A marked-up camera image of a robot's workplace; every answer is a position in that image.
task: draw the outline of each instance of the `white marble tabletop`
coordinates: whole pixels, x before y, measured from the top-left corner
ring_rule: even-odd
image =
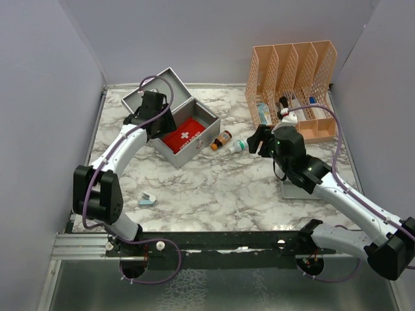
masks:
[[[108,90],[91,153],[96,160],[117,137],[128,115],[121,99],[132,89]],[[254,133],[244,88],[190,89],[192,94],[221,117],[221,131],[233,139]],[[331,163],[337,140],[306,145],[312,156]],[[272,171],[270,159],[240,152],[204,148],[176,170],[151,142],[131,160],[120,178],[124,211],[145,231],[258,231],[297,230],[310,219],[356,228],[344,215],[322,200],[285,200]],[[342,149],[340,175],[356,188],[349,157]],[[157,197],[153,206],[139,206],[143,191]],[[73,232],[84,232],[77,215]]]

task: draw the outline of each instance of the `gray wall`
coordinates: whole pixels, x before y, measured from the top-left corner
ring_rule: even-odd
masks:
[[[246,83],[254,45],[332,40],[340,72],[379,0],[60,0],[108,83],[173,67],[185,82]]]
[[[382,0],[333,87],[365,195],[402,218],[415,217],[414,16],[413,0]]]
[[[0,309],[35,310],[104,81],[56,0],[0,9]]]

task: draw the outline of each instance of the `small box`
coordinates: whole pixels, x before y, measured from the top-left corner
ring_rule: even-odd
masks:
[[[182,146],[180,151],[172,150],[163,142],[163,139],[166,140],[168,135],[161,139],[152,140],[155,149],[173,164],[174,167],[179,169],[197,155],[204,147],[215,140],[220,133],[220,118],[192,96],[190,91],[171,68],[162,71],[158,75],[169,81],[173,88],[174,99],[171,111],[177,128],[180,128],[180,126],[188,122],[189,119],[196,121],[205,128],[202,133],[190,141],[187,141],[186,145]],[[169,100],[170,90],[164,81],[160,79],[151,79],[145,82],[143,90],[150,91],[151,89],[157,89],[160,93],[166,94],[167,100]],[[134,113],[137,108],[140,107],[141,101],[142,98],[138,93],[138,88],[122,99],[122,103],[129,113]]]

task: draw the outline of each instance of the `open box lid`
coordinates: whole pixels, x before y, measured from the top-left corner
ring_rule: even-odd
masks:
[[[167,68],[166,70],[159,73],[158,76],[166,79],[173,88],[174,98],[170,108],[172,112],[174,112],[185,102],[188,102],[192,99],[192,94],[180,80],[180,78],[176,75],[173,69]],[[153,89],[156,89],[159,93],[166,94],[167,101],[170,100],[170,89],[163,80],[153,78],[148,79],[143,84],[144,91],[152,91]],[[133,92],[123,97],[121,102],[129,113],[134,113],[137,108],[141,106],[142,100],[143,99],[141,98],[141,95],[138,93],[138,88],[136,88],[133,90]]]

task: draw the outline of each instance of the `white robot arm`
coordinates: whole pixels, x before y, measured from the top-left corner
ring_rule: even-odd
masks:
[[[341,179],[335,165],[332,168],[307,155],[303,137],[295,128],[295,112],[284,108],[278,114],[281,122],[277,126],[259,125],[248,139],[250,153],[256,153],[261,143],[258,154],[271,157],[284,178],[330,203],[362,229],[348,231],[312,220],[302,231],[316,248],[353,255],[367,261],[383,277],[396,280],[415,256],[415,219],[402,220],[384,210]]]
[[[125,118],[120,134],[108,149],[91,166],[80,165],[75,170],[73,210],[82,215],[84,227],[87,229],[94,227],[86,223],[88,218],[97,222],[98,225],[103,225],[108,232],[124,240],[139,240],[142,232],[141,226],[129,219],[123,212],[119,176],[122,176],[131,159],[149,139],[161,137],[176,130],[169,109],[172,95],[169,104],[164,104],[165,100],[164,94],[144,92],[141,107]]]

